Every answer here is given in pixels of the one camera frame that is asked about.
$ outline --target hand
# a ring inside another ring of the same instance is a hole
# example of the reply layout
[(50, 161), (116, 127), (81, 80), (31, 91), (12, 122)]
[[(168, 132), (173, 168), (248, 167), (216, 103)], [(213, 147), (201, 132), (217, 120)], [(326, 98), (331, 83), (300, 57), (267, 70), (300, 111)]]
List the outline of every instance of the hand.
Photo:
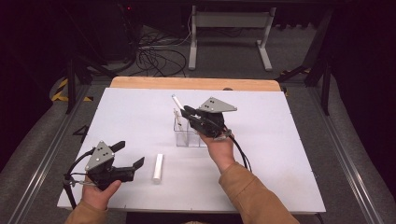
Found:
[(90, 204), (94, 208), (105, 211), (107, 209), (108, 201), (111, 196), (120, 188), (121, 181), (116, 180), (111, 183), (107, 189), (101, 191), (95, 186), (84, 185), (82, 187), (82, 201)]
[(210, 158), (212, 158), (212, 160), (218, 166), (221, 174), (231, 164), (235, 163), (235, 158), (233, 157), (233, 140), (231, 140), (229, 137), (224, 140), (214, 140), (213, 138), (207, 137), (202, 133), (198, 134), (207, 145)]

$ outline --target tan sleeve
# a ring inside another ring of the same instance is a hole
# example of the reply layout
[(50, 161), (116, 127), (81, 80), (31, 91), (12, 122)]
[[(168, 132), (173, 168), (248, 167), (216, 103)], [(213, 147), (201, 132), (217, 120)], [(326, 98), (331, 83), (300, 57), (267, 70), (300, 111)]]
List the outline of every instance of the tan sleeve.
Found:
[(104, 224), (106, 211), (99, 210), (81, 201), (67, 218), (65, 224)]
[(299, 223), (277, 196), (239, 163), (228, 167), (219, 183), (241, 214), (244, 224)]

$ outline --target triangular metal plate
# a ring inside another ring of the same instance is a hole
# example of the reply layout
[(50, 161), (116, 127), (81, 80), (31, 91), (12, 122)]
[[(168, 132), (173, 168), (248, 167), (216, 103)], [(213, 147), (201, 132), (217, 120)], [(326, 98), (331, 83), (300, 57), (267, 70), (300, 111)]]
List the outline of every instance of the triangular metal plate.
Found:
[(215, 97), (210, 97), (198, 109), (208, 113), (221, 113), (227, 111), (235, 111), (237, 108), (233, 105), (222, 102)]
[(95, 151), (91, 155), (90, 160), (85, 167), (86, 171), (90, 171), (96, 166), (114, 158), (114, 152), (103, 141), (99, 142)]

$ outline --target white table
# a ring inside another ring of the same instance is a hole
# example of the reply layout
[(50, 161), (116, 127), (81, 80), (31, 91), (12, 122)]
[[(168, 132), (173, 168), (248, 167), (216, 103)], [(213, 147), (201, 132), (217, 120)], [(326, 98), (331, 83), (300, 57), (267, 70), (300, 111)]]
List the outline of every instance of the white table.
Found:
[[(222, 191), (219, 171), (202, 147), (176, 147), (171, 95), (197, 107), (213, 96), (238, 107), (224, 113), (226, 125), (250, 160), (253, 173), (293, 214), (325, 212), (286, 98), (281, 91), (195, 91), (108, 88), (98, 106), (78, 157), (99, 141), (114, 145), (114, 166), (132, 166), (146, 157), (134, 181), (123, 183), (108, 207), (123, 211), (234, 213)], [(152, 181), (157, 154), (163, 154), (161, 184)], [(242, 163), (237, 149), (235, 157)], [(75, 172), (84, 172), (89, 158)], [(77, 201), (81, 186), (73, 188)], [(63, 192), (59, 207), (70, 208)]]

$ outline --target transparent container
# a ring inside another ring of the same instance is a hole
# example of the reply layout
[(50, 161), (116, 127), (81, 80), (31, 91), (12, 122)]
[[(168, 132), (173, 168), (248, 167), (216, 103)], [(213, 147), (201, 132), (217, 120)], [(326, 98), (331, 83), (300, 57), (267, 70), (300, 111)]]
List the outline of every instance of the transparent container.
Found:
[(199, 134), (190, 127), (187, 119), (179, 118), (180, 123), (175, 119), (174, 132), (177, 147), (206, 147)]

